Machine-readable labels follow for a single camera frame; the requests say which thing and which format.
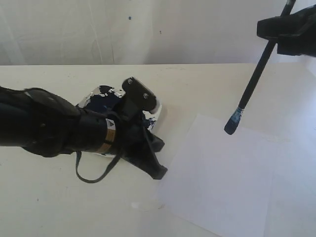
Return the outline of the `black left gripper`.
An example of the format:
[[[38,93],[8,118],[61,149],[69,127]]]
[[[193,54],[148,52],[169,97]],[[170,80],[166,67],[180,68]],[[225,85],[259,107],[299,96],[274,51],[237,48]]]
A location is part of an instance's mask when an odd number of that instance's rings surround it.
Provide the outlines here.
[[[161,180],[167,168],[158,162],[165,142],[146,128],[143,111],[134,104],[99,104],[95,111],[88,106],[74,106],[80,115],[74,130],[74,151],[77,160],[83,152],[114,158],[124,157],[127,162],[141,169],[155,180]]]

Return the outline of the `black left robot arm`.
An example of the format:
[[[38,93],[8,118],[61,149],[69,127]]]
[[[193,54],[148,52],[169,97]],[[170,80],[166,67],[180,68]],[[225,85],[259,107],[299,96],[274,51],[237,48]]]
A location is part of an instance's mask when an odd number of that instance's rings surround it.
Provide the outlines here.
[[[42,88],[0,90],[0,144],[53,158],[62,154],[111,155],[105,173],[120,159],[160,180],[167,172],[156,157],[164,141],[152,134],[145,112],[158,107],[157,97],[135,78],[122,84],[117,96],[99,86],[83,107]]]

